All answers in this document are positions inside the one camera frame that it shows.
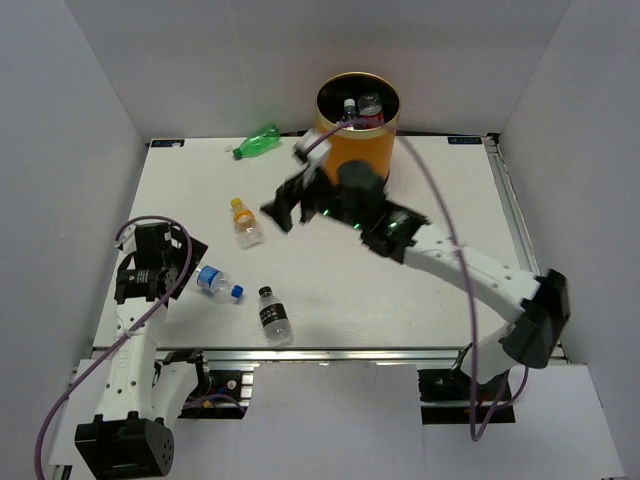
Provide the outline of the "blue cap clear bottle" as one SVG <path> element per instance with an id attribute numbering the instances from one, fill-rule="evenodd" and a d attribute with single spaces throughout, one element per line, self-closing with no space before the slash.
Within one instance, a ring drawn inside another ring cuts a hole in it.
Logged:
<path id="1" fill-rule="evenodd" d="M 195 285 L 198 291 L 217 303 L 238 303 L 244 288 L 231 280 L 223 271 L 204 265 L 195 272 Z"/>

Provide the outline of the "green plastic bottle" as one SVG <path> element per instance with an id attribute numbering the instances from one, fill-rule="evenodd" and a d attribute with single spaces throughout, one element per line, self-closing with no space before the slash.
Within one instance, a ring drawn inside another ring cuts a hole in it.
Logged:
<path id="1" fill-rule="evenodd" d="M 260 130 L 249 135 L 237 148 L 232 150 L 233 158 L 242 160 L 263 155 L 277 147 L 280 144 L 280 140 L 281 132 L 279 128 L 273 123 L 265 125 Z"/>

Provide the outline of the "orange cap clear bottle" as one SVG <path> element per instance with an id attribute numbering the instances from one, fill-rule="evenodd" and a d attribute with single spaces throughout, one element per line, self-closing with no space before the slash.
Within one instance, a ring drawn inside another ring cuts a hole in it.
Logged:
<path id="1" fill-rule="evenodd" d="M 230 201 L 233 226 L 238 241 L 244 249 L 257 246 L 265 241 L 264 233 L 255 214 L 240 199 Z"/>

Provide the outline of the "red label clear bottle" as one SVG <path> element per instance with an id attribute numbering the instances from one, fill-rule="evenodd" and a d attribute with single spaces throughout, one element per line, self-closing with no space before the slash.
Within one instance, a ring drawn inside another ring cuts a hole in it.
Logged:
<path id="1" fill-rule="evenodd" d="M 382 99 L 376 92 L 362 94 L 358 98 L 360 129 L 374 129 L 385 123 Z"/>

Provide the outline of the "black cap clear bottle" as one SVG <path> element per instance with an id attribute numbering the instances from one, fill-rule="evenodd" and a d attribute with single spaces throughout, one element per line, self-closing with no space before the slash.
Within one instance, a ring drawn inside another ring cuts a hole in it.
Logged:
<path id="1" fill-rule="evenodd" d="M 267 339 L 276 345 L 290 343 L 293 332 L 284 304 L 270 286 L 260 288 L 258 293 L 259 319 Z"/>

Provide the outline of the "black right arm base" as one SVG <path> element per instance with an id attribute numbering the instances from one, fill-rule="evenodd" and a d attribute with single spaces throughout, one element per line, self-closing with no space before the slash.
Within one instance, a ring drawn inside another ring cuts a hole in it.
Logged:
<path id="1" fill-rule="evenodd" d="M 497 396 L 501 377 L 487 385 L 477 387 L 476 420 L 478 426 L 487 415 L 491 403 Z M 450 369 L 418 370 L 418 388 L 421 402 L 421 418 L 428 425 L 463 425 L 470 420 L 470 380 Z M 506 387 L 498 406 L 506 404 L 512 397 Z M 489 423 L 511 424 L 516 422 L 512 406 L 497 409 Z"/>

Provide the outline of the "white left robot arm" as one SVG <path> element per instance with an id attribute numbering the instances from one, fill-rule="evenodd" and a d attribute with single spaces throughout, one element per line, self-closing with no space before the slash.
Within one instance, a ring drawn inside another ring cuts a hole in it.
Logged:
<path id="1" fill-rule="evenodd" d="M 201 405 L 212 377 L 199 350 L 157 361 L 158 332 L 191 280 L 211 293 L 219 273 L 199 264 L 206 244 L 169 217 L 127 221 L 115 245 L 124 255 L 115 280 L 116 339 L 87 370 L 107 362 L 109 374 L 74 444 L 97 479 L 165 477 L 174 461 L 173 424 L 184 409 Z"/>

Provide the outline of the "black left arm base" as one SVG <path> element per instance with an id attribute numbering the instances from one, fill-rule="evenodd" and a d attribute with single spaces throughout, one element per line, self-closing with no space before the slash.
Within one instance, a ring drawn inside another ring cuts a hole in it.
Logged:
<path id="1" fill-rule="evenodd" d="M 152 392 L 161 395 L 168 382 L 181 380 L 176 411 L 178 419 L 241 420 L 248 410 L 253 386 L 249 367 L 221 366 L 210 362 L 202 350 L 176 350 L 154 362 Z"/>

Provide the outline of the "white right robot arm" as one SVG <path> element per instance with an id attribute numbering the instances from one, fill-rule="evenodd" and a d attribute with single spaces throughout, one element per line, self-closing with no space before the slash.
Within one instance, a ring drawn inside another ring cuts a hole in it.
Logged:
<path id="1" fill-rule="evenodd" d="M 545 368 L 570 318 L 567 278 L 511 268 L 473 248 L 457 246 L 418 212 L 388 200 L 383 181 L 363 161 L 349 161 L 332 182 L 321 167 L 302 177 L 301 207 L 358 230 L 370 251 L 472 292 L 504 324 L 472 343 L 451 374 L 453 390 L 472 399 L 488 382 L 522 365 Z"/>

